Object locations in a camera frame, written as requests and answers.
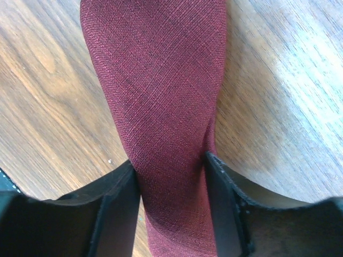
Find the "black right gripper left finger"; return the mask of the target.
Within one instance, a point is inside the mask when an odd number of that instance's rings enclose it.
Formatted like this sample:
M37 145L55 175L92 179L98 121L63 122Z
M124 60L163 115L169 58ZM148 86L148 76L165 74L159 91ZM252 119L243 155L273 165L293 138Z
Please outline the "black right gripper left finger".
M140 190L125 162L61 196L1 192L1 256L131 256Z

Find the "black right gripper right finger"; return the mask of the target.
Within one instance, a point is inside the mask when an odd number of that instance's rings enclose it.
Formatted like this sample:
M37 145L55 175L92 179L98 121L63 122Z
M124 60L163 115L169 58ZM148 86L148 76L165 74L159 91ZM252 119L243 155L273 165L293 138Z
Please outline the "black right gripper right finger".
M206 153L218 256L342 256L342 198L316 203L270 191Z

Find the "dark red cloth napkin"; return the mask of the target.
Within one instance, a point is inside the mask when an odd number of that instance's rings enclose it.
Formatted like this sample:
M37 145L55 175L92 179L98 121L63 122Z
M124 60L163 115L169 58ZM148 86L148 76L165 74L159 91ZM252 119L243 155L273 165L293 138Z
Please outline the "dark red cloth napkin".
M215 151L225 1L82 1L80 23L152 255L216 256L203 157Z

